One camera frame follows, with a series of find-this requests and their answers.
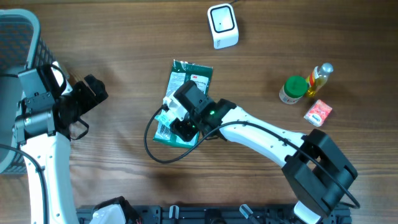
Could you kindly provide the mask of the yellow oil bottle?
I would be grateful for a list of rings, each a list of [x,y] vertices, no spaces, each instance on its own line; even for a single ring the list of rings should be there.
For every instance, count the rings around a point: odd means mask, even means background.
[[[329,76],[333,73],[333,66],[330,63],[324,63],[316,66],[312,73],[305,79],[307,82],[306,97],[314,97],[320,88],[328,81]]]

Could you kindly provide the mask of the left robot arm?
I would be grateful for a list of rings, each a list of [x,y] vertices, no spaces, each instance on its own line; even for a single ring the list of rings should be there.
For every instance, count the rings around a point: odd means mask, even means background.
[[[108,98],[93,75],[70,85],[57,62],[20,72],[23,97],[13,126],[29,178],[32,223],[81,223],[70,180],[70,126]]]

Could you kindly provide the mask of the green 3M gloves package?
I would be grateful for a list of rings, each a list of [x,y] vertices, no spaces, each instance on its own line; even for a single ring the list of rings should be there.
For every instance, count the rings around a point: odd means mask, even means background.
[[[185,82],[193,80],[197,84],[197,87],[207,95],[212,74],[212,67],[174,60],[170,71],[166,94],[170,91],[176,91]],[[158,122],[157,131],[154,134],[153,140],[169,146],[191,148],[197,143],[198,138],[199,133],[191,141],[184,142],[171,132],[170,126],[164,126]]]

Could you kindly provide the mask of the green lid white jar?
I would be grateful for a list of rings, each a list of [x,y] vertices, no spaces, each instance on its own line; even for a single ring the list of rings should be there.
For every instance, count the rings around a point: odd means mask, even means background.
[[[307,92],[308,84],[301,76],[291,76],[279,92],[280,100],[288,105],[297,103]]]

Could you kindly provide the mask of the red white juice carton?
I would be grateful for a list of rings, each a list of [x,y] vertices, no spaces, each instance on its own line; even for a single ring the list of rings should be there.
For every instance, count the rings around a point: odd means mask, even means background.
[[[323,125],[329,114],[332,112],[332,107],[327,105],[322,100],[317,100],[312,107],[306,112],[303,117],[309,123],[316,127]]]

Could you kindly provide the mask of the teal white pouch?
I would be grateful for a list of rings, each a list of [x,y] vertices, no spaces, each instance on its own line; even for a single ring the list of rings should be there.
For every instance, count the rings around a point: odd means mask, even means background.
[[[175,116],[172,113],[162,110],[160,114],[155,116],[155,120],[164,126],[170,126],[175,120]]]

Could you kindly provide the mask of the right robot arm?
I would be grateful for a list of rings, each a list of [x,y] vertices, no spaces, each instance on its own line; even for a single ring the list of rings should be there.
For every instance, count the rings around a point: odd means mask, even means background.
[[[198,133],[246,146],[275,162],[298,202],[294,214],[304,223],[329,217],[358,176],[357,170],[323,131],[310,134],[278,128],[257,119],[235,103],[214,101],[194,81],[163,99],[170,130],[184,141]]]

